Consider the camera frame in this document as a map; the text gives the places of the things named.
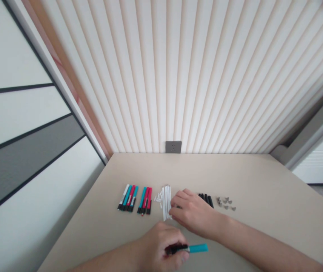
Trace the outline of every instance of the forearm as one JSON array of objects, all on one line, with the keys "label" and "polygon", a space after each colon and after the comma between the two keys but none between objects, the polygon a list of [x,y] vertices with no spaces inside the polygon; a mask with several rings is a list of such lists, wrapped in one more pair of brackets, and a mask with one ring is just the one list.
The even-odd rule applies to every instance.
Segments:
[{"label": "forearm", "polygon": [[141,254],[138,251],[139,246],[136,243],[138,243],[138,241],[122,245],[121,247],[97,256],[70,271],[140,271]]},{"label": "forearm", "polygon": [[323,265],[269,235],[226,215],[218,220],[215,241],[263,271],[323,271]]}]

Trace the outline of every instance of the wooden edge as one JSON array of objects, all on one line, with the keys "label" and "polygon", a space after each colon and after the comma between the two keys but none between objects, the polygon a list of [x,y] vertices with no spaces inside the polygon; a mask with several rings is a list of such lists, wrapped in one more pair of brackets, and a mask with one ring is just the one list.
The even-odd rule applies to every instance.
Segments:
[{"label": "wooden edge", "polygon": [[34,22],[37,30],[39,31],[42,39],[44,40],[47,49],[53,53],[56,54],[56,56],[52,57],[54,58],[58,68],[60,69],[60,65],[63,67],[63,69],[60,69],[60,72],[62,76],[64,77],[66,84],[70,88],[72,94],[74,95],[75,100],[79,104],[79,99],[81,100],[82,107],[80,107],[82,113],[84,114],[87,122],[89,123],[89,126],[93,133],[96,136],[96,139],[98,140],[102,150],[104,151],[106,157],[108,160],[110,160],[111,156],[113,155],[113,151],[109,145],[109,142],[107,141],[105,134],[100,126],[100,123],[97,120],[97,117],[85,95],[85,92],[75,74],[75,71],[72,68],[72,65],[63,50],[63,47],[61,45],[60,40],[57,37],[56,31],[54,30],[52,23],[50,19],[48,18],[48,15],[43,8],[43,5],[41,1],[39,0],[22,0],[25,8],[27,9],[32,21]]}]

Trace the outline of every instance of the gray panel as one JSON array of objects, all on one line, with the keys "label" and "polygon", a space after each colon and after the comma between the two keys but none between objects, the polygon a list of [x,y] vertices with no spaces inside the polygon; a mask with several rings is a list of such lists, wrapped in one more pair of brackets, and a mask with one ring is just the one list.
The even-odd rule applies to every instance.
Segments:
[{"label": "gray panel", "polygon": [[84,135],[73,116],[0,149],[0,200]]}]

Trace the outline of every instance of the wooden trim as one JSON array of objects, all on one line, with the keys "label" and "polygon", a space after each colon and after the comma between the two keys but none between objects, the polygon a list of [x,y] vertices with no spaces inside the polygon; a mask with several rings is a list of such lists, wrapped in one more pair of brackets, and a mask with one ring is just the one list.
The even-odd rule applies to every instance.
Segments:
[{"label": "wooden trim", "polygon": [[31,5],[35,15],[37,16],[39,22],[41,23],[43,30],[48,38],[48,40],[50,41],[51,45],[53,46],[53,50],[55,51],[57,57],[59,58],[59,60],[61,61],[62,67],[64,68],[64,70],[66,71],[66,74],[69,78],[69,80],[66,80],[67,85],[69,86],[69,84],[72,84],[72,86],[69,86],[69,88],[72,90],[74,89],[76,91],[76,93],[78,94],[83,107],[85,108],[89,120],[92,122],[92,124],[89,124],[90,127],[94,127],[98,136],[101,139],[101,143],[100,146],[103,149],[106,157],[108,159],[110,159],[110,157],[113,154],[113,151],[105,137],[105,134],[100,126],[100,123],[97,120],[97,117],[85,95],[85,92],[75,74],[74,69],[72,68],[72,65],[65,53],[65,51],[63,50],[62,44],[60,42],[60,40],[57,37],[56,31],[54,30],[52,23],[50,21],[50,19],[48,18],[48,15],[45,11],[45,9],[43,8],[43,5],[41,3],[41,1],[39,0],[22,0],[23,4],[25,5],[26,9],[28,6],[28,3]]}]

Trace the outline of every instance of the wall outlet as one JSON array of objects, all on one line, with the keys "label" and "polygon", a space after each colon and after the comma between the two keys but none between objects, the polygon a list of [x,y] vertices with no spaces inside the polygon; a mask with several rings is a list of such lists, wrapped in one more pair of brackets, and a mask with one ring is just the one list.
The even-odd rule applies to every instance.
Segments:
[{"label": "wall outlet", "polygon": [[165,142],[165,153],[180,154],[180,151],[181,151],[181,141]]}]

